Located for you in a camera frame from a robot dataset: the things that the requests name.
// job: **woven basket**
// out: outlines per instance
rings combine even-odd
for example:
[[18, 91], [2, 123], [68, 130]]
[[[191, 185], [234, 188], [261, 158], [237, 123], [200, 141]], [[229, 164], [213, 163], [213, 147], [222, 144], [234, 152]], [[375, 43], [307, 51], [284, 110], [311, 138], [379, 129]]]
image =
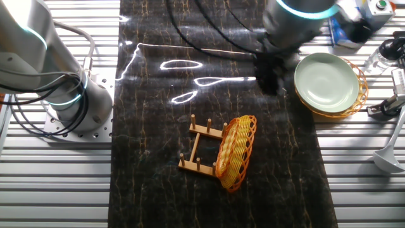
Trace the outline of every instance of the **woven basket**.
[[357, 96], [357, 100], [353, 103], [353, 105], [350, 108], [348, 108], [345, 111], [342, 111], [339, 113], [325, 113], [320, 110], [316, 110], [313, 107], [311, 107], [310, 105], [306, 104], [305, 101], [302, 100], [302, 98], [300, 97], [300, 95], [298, 94], [297, 89], [296, 89], [296, 93], [298, 94], [298, 97], [301, 100], [301, 102], [307, 108], [309, 108], [312, 112], [322, 115], [324, 117], [329, 117], [329, 118], [345, 118], [345, 117], [348, 117], [348, 116], [351, 116], [351, 115], [357, 113], [365, 105], [367, 98], [368, 98], [368, 84], [367, 84], [366, 76], [365, 76], [364, 72], [358, 68], [358, 66], [351, 63], [349, 60], [347, 60], [345, 58], [342, 58], [342, 59], [344, 61], [346, 61], [347, 64], [350, 65], [350, 67], [354, 70], [354, 72], [357, 75], [357, 80], [359, 81], [359, 94]]
[[256, 122], [254, 116], [235, 118], [229, 123], [223, 136], [215, 174], [230, 193], [238, 190], [245, 178]]

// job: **black table mat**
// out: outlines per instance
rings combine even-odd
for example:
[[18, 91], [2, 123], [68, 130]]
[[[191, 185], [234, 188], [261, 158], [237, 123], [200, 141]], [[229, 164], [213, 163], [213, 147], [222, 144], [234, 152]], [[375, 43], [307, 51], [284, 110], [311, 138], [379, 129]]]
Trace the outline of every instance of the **black table mat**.
[[[209, 28], [193, 1], [172, 3], [193, 43], [248, 58], [223, 52], [239, 50]], [[202, 4], [235, 42], [257, 48], [223, 1]], [[253, 29], [262, 27], [264, 5], [231, 3]], [[162, 0], [122, 0], [120, 20], [109, 227], [337, 227], [313, 117], [294, 91], [266, 95], [252, 63], [189, 48]], [[258, 119], [246, 179], [236, 193], [218, 179], [178, 169], [180, 153], [189, 159], [196, 136], [189, 133], [191, 114], [199, 125], [211, 118], [214, 129], [242, 115]], [[196, 157], [211, 165], [219, 145], [201, 136]]]

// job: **blue light ring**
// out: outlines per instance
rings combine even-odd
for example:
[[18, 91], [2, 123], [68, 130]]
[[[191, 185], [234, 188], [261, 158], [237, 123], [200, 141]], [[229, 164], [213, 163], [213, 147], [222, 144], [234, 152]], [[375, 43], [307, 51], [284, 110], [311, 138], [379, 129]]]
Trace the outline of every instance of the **blue light ring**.
[[[87, 81], [88, 81], [87, 76], [85, 76], [85, 77], [86, 77], [86, 82], [85, 82], [85, 84], [84, 84], [84, 89], [87, 88]], [[65, 103], [57, 103], [57, 104], [48, 102], [48, 104], [50, 104], [50, 105], [56, 105], [56, 106], [68, 105], [68, 104], [71, 104], [71, 103], [77, 101], [77, 100], [78, 100], [79, 98], [81, 98], [81, 97], [82, 97], [82, 95], [81, 95], [81, 94], [78, 94], [75, 98], [71, 99], [71, 100], [68, 101], [68, 102], [65, 102]]]
[[296, 16], [299, 16], [299, 17], [305, 18], [305, 19], [310, 19], [310, 20], [326, 19], [328, 17], [334, 16], [334, 14], [336, 14], [339, 11], [339, 7], [336, 4], [334, 4], [331, 8], [329, 8], [325, 11], [322, 11], [322, 12], [305, 13], [305, 12], [295, 10], [295, 9], [291, 8], [290, 6], [287, 6], [282, 0], [276, 0], [276, 1], [281, 7], [283, 7], [285, 10], [292, 13], [293, 15], [296, 15]]
[[30, 27], [22, 27], [22, 29], [34, 34], [44, 44], [45, 50], [48, 50], [48, 45], [46, 44], [45, 39], [38, 32], [36, 32], [34, 29], [32, 29]]

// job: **metal mounting plate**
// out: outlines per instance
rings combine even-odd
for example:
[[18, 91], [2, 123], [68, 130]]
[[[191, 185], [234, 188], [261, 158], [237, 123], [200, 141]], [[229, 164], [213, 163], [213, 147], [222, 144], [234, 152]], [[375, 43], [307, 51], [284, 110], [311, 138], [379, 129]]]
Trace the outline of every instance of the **metal mounting plate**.
[[[55, 132], [58, 129], [62, 129], [64, 126], [62, 123], [51, 121], [52, 117], [49, 115], [46, 116], [44, 131]], [[65, 141], [73, 143], [111, 143], [111, 136], [113, 135], [113, 111], [111, 112], [107, 121], [100, 126], [100, 128], [88, 131], [88, 132], [71, 132], [64, 136], [52, 136], [45, 137], [44, 140], [48, 143], [54, 143], [56, 141]]]

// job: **white plate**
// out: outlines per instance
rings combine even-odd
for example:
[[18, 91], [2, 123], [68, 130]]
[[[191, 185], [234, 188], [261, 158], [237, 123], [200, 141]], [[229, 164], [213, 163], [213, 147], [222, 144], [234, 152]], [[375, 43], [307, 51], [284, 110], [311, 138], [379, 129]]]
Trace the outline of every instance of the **white plate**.
[[338, 113], [357, 100], [359, 82], [353, 69], [328, 53], [305, 57], [297, 66], [294, 82], [298, 95], [317, 110]]

